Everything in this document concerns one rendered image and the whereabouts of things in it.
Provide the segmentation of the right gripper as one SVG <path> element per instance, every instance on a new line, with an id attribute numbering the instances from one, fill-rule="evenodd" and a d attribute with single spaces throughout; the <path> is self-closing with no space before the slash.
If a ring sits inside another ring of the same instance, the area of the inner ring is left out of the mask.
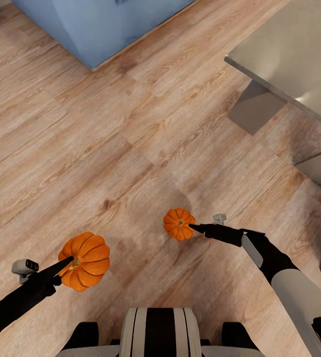
<path id="1" fill-rule="evenodd" d="M 230 227 L 214 224 L 200 224 L 199 226 L 189 224 L 189 227 L 202 234 L 205 233 L 206 238 L 215 238 L 229 243 L 228 235 L 231 230 Z"/>

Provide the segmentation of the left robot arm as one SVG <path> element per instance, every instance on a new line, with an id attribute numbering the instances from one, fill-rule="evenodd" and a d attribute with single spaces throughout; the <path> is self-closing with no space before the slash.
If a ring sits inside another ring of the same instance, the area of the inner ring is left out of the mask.
<path id="1" fill-rule="evenodd" d="M 72 261 L 73 256 L 70 256 L 37 272 L 38 263 L 30 259 L 16 260 L 11 273 L 20 275 L 21 287 L 0 301 L 0 332 L 46 297 L 52 296 L 56 292 L 55 286 L 62 284 L 62 277 L 57 274 Z"/>

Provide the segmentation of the pumpkin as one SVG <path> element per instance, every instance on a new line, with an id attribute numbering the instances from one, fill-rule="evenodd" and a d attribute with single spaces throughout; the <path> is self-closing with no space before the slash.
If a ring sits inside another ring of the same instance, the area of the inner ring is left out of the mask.
<path id="1" fill-rule="evenodd" d="M 183 241 L 193 235 L 194 229 L 190 228 L 189 224 L 194 225 L 195 218 L 188 210 L 183 210 L 182 208 L 169 210 L 163 222 L 165 223 L 163 227 L 171 238 Z"/>
<path id="2" fill-rule="evenodd" d="M 68 288 L 83 292 L 98 284 L 110 267 L 110 249 L 101 236 L 85 232 L 70 239 L 59 253 L 59 262 L 73 256 L 73 261 L 59 275 Z"/>

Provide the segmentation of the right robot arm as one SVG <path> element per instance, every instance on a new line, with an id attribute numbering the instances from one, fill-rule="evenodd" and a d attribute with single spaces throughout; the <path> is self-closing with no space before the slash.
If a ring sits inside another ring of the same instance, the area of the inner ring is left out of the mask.
<path id="1" fill-rule="evenodd" d="M 206 238 L 243 246 L 265 275 L 293 321 L 312 357 L 321 357 L 321 289 L 276 248 L 265 233 L 224 225 L 226 214 L 213 216 L 213 224 L 189 224 Z"/>

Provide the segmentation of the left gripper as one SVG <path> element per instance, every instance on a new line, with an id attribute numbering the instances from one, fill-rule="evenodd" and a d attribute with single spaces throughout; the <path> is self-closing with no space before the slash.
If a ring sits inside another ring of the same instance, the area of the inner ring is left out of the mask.
<path id="1" fill-rule="evenodd" d="M 41 272 L 29 274 L 29 281 L 8 294 L 2 301 L 9 318 L 17 320 L 46 297 L 52 296 L 56 292 L 55 286 L 62 284 L 62 277 L 57 274 L 72 261 L 73 256 L 70 256 Z"/>

